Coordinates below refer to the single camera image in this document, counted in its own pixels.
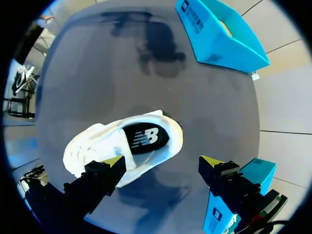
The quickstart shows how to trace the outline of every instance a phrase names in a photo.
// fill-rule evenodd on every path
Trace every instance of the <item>blue cardboard box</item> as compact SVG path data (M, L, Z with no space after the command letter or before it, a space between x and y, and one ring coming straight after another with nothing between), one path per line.
M245 73L270 64L249 25L224 3L218 0L178 0L175 9L198 62Z

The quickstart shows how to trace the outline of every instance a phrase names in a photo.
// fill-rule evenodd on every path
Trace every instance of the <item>barcode label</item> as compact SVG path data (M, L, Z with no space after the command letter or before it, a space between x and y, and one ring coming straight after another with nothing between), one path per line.
M218 221L214 217L211 217L210 222L209 222L208 230L211 233L214 233L217 224L218 224Z

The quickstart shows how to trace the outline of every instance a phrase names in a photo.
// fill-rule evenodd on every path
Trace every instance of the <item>new balance logo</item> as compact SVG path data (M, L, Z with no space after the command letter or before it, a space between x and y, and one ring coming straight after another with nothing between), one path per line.
M142 132L136 132L131 148L136 148L140 144L149 145L155 143L158 139L157 133L158 128L147 129L144 131L144 134Z

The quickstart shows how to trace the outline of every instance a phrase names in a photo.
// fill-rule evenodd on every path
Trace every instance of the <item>white sneaker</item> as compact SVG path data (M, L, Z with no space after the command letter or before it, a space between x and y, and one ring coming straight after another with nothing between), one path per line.
M89 162L102 162L123 155L127 172L116 186L121 188L175 156L182 145L180 125L158 110L108 125L92 125L68 143L63 163L79 178Z

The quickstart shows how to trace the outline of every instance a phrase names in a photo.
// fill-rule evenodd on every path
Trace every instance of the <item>gray table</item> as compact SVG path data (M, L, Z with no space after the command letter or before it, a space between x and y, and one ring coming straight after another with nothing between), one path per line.
M208 188L198 157L244 165L258 154L251 76L197 63L175 1L162 1L112 0L73 15L39 84L39 149L60 191L75 180L63 165L64 149L92 124L157 109L181 123L178 155L105 197L85 218L120 234L203 233Z

